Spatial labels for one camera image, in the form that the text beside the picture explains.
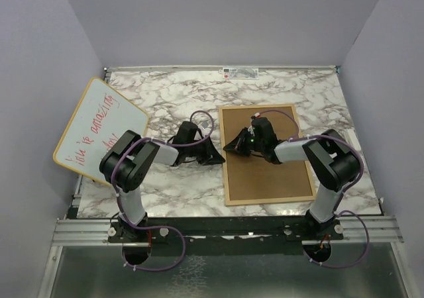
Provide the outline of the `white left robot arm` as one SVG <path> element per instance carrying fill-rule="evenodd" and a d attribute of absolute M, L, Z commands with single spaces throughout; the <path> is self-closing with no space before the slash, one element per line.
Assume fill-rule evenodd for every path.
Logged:
<path fill-rule="evenodd" d="M 99 171 L 115 189 L 123 233 L 134 242 L 146 234 L 146 211 L 142 205 L 140 185 L 153 163 L 178 166 L 187 159 L 201 166 L 225 163 L 209 136 L 204 136 L 193 122 L 184 121 L 170 142 L 143 138 L 127 130 L 106 153 Z"/>

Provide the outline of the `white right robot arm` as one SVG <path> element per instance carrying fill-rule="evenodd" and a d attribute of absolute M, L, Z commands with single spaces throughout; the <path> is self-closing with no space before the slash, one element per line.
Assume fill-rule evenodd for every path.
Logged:
<path fill-rule="evenodd" d="M 312 239 L 327 233 L 343 195 L 364 173 L 360 154 L 336 130 L 281 140 L 266 117 L 252 119 L 251 126 L 243 128 L 223 150 L 241 156 L 257 152 L 272 164 L 308 161 L 319 180 L 304 223 L 304 231 Z"/>

